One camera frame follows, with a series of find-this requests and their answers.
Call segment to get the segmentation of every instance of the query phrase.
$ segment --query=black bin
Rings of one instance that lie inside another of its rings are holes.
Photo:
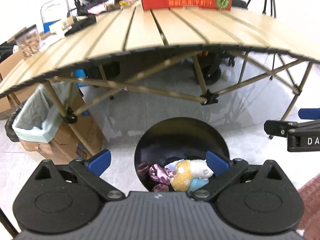
[[[187,117],[167,119],[141,137],[134,153],[134,166],[141,183],[151,191],[158,182],[151,180],[148,167],[155,163],[164,167],[181,159],[204,160],[208,150],[230,158],[225,140],[212,126]]]

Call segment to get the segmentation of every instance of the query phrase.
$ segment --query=trash bin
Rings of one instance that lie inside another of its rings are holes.
[[[181,159],[205,160],[207,151],[230,158],[225,140],[212,126],[187,117],[167,119],[141,137],[134,153],[135,170],[145,188],[152,191],[158,182],[150,178],[149,167],[156,163],[164,167]]]
[[[65,104],[70,85],[73,86],[70,106],[77,109],[84,105],[84,101],[76,84],[59,82],[53,83],[52,87]],[[95,153],[100,152],[105,137],[90,112],[83,112],[74,125]],[[27,151],[37,151],[55,164],[67,164],[78,157],[87,159],[91,156],[68,124],[63,122],[43,85],[39,85],[25,102],[12,128]]]

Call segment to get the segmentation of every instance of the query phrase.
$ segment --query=black plastic joint connector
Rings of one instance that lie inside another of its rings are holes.
[[[67,114],[68,115],[66,117],[63,117],[64,122],[68,124],[73,124],[78,121],[78,117],[75,114],[73,114],[71,107],[68,107]]]
[[[219,94],[217,93],[211,93],[210,90],[207,90],[207,93],[204,95],[201,95],[200,97],[206,98],[207,101],[204,103],[201,103],[201,105],[211,105],[211,104],[216,104],[219,101]]]

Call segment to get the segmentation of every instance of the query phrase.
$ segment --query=pile of clutter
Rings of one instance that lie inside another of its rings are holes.
[[[209,183],[213,171],[205,160],[178,160],[169,163],[164,168],[154,164],[149,168],[149,176],[153,181],[159,182],[152,191],[184,191],[192,194]]]

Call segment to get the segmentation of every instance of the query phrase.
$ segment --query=green circular logo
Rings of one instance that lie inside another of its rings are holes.
[[[216,0],[216,5],[219,10],[224,10],[228,7],[230,0]]]

